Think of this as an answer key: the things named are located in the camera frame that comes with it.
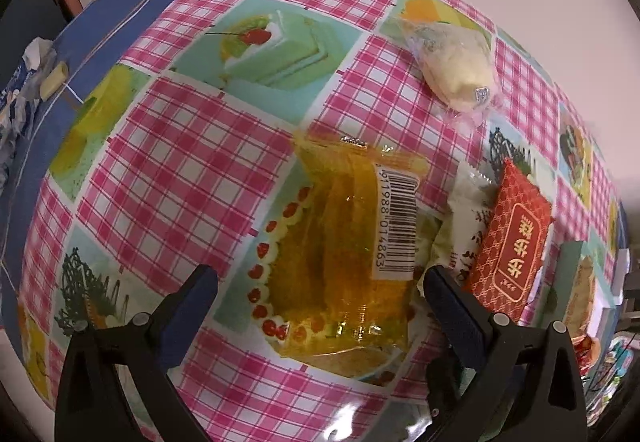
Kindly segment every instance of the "checkered tablecloth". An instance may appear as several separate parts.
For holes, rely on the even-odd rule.
[[[584,201],[562,172],[562,109],[591,141],[567,96],[549,85],[521,50],[498,38],[489,18],[462,0],[440,1],[492,37],[504,118],[549,166],[555,219],[545,265],[550,283],[564,241],[586,241],[593,234],[607,245],[617,208],[604,161],[593,148],[586,150],[593,176]],[[282,202],[297,202],[303,185],[290,145],[296,129],[348,133],[427,158],[431,171],[418,199],[435,215],[447,212],[458,163],[481,165],[491,123],[467,133],[438,117],[441,103],[409,51],[385,30],[398,4],[174,0],[131,45],[119,63],[142,79],[140,86],[118,92],[117,101],[113,93],[87,99],[65,140],[67,151],[75,153],[58,160],[42,181],[24,250],[20,301],[46,335],[50,397],[56,396],[68,344],[61,326],[61,312],[69,307],[62,274],[78,257],[95,273],[98,288],[107,289],[97,298],[87,292],[85,300],[106,299],[119,321],[174,292],[195,265],[208,263],[218,271],[215,310],[171,375],[214,440],[312,442],[327,440],[334,430],[341,440],[358,440],[381,424],[393,424],[385,417],[391,403],[425,403],[425,367],[443,345],[433,323],[387,372],[383,385],[372,384],[280,358],[251,323],[243,286],[250,284],[247,275],[261,274],[255,257],[270,247],[266,224],[274,213],[280,216]],[[300,37],[300,29],[307,28],[316,50],[303,58],[287,56],[289,64],[260,79],[240,67],[234,70],[238,74],[225,74],[220,65],[230,64],[232,52],[220,36],[238,34],[264,14],[283,22],[286,54],[308,47],[311,38]],[[289,29],[298,34],[287,34]],[[300,72],[305,72],[302,81]],[[93,119],[91,126],[84,119]],[[69,175],[60,175],[64,170]],[[77,192],[70,192],[70,185]],[[613,252],[604,253],[609,281],[613,260]],[[532,320],[536,296],[535,291],[530,296],[525,324]],[[144,433],[155,437],[143,412],[133,409]],[[338,426],[345,416],[347,433]]]

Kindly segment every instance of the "white sticker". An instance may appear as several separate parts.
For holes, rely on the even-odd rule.
[[[415,191],[420,180],[412,173],[379,164],[376,244],[373,253],[373,279],[408,281],[414,277]]]

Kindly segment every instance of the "red food package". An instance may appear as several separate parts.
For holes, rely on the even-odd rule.
[[[465,289],[485,308],[517,322],[540,269],[551,220],[549,201],[506,159],[494,215]]]

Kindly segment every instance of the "barcode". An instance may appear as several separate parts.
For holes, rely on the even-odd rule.
[[[409,280],[415,265],[415,190],[418,178],[376,165],[378,213],[374,279]]]

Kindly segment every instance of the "silver screw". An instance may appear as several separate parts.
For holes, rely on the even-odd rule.
[[[498,312],[494,314],[494,323],[500,325],[501,327],[506,327],[509,324],[509,316],[507,314],[503,314],[502,312]]]
[[[136,327],[142,327],[143,325],[149,323],[149,314],[147,314],[146,312],[138,312],[135,316],[133,316],[131,322]]]
[[[74,323],[74,330],[76,332],[84,332],[88,326],[89,326],[89,323],[87,323],[86,320],[81,319],[80,321],[76,321]]]
[[[554,330],[559,334],[564,334],[566,332],[566,325],[561,321],[554,321]]]

